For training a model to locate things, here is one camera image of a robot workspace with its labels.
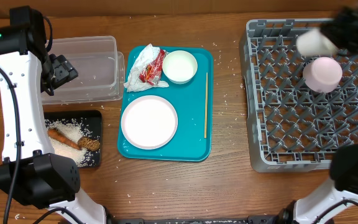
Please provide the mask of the white cup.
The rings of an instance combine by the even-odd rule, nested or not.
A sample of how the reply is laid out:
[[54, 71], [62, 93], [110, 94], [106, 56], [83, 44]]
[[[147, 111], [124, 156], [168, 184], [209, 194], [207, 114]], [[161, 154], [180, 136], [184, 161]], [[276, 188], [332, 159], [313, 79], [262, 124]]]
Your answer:
[[296, 47], [302, 56], [334, 55], [338, 48], [321, 33], [320, 29], [312, 29], [298, 36]]

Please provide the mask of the white bowl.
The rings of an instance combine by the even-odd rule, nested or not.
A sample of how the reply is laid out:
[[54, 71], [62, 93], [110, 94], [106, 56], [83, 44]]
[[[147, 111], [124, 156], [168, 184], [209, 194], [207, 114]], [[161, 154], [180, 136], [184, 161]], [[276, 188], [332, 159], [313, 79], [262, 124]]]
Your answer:
[[306, 86], [318, 93], [332, 92], [341, 81], [342, 74], [340, 64], [329, 57], [317, 58], [303, 69]]

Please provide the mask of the pile of white rice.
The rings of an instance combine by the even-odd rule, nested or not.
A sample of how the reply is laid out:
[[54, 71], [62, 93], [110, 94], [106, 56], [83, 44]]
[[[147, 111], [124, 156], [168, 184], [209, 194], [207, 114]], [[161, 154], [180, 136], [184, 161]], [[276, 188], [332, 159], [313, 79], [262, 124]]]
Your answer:
[[92, 167], [96, 165], [98, 152], [91, 152], [85, 147], [81, 147], [78, 141], [82, 137], [90, 135], [89, 130], [82, 130], [82, 123], [72, 120], [70, 122], [63, 120], [46, 120], [47, 130], [58, 133], [59, 138], [49, 136], [55, 154], [73, 159], [78, 167]]

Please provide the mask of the orange carrot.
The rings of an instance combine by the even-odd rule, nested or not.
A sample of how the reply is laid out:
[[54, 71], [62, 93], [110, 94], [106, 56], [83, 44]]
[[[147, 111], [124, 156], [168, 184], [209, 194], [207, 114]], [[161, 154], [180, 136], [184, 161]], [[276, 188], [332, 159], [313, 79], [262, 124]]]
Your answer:
[[65, 135], [63, 135], [60, 131], [58, 131], [57, 129], [49, 129], [47, 131], [47, 134], [49, 137], [51, 137], [52, 139], [63, 143], [67, 146], [70, 146], [76, 150], [80, 150], [81, 148], [77, 145], [77, 143], [73, 142], [71, 139], [68, 139]]

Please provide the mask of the large white plate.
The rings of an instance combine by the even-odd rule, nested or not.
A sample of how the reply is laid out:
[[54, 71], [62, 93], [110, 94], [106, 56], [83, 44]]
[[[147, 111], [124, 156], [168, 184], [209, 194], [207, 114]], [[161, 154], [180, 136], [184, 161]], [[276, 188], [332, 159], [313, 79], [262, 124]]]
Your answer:
[[174, 137], [178, 115], [173, 105], [160, 96], [141, 96], [125, 108], [121, 131], [133, 146], [143, 150], [158, 149]]

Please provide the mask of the white saucer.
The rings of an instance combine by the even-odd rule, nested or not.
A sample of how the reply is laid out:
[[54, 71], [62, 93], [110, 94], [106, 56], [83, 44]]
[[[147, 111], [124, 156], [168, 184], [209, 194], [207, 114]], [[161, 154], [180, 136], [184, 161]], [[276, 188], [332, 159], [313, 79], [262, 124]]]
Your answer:
[[198, 63], [195, 57], [184, 50], [167, 54], [163, 60], [162, 70], [165, 76], [175, 84], [186, 84], [196, 74]]

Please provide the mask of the wooden chopstick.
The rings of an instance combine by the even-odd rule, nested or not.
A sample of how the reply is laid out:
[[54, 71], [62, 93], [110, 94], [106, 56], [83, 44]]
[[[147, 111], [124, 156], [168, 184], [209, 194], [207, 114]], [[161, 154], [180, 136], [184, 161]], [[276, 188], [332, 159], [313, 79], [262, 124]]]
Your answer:
[[207, 138], [208, 128], [208, 72], [206, 72], [205, 101], [204, 101], [204, 138]]

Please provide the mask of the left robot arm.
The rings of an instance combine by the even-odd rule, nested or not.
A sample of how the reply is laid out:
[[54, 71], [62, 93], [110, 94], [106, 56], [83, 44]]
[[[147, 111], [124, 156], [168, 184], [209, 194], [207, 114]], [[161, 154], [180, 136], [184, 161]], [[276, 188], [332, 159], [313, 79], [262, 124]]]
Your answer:
[[21, 6], [9, 16], [10, 24], [0, 27], [0, 189], [8, 202], [58, 213], [71, 223], [112, 223], [108, 209], [81, 188], [74, 160], [57, 155], [47, 134], [41, 94], [53, 95], [78, 72], [51, 53], [52, 25], [41, 12]]

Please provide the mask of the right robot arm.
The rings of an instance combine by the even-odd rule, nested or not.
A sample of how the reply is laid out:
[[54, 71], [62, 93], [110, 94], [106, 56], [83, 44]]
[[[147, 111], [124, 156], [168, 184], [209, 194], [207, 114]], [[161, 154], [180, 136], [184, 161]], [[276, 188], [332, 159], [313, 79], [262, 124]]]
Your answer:
[[[358, 55], [358, 7], [342, 8], [330, 22], [300, 35], [296, 47], [303, 56]], [[295, 200], [273, 220], [274, 223], [332, 223], [351, 206], [358, 207], [358, 144], [337, 149], [329, 178], [305, 198]]]

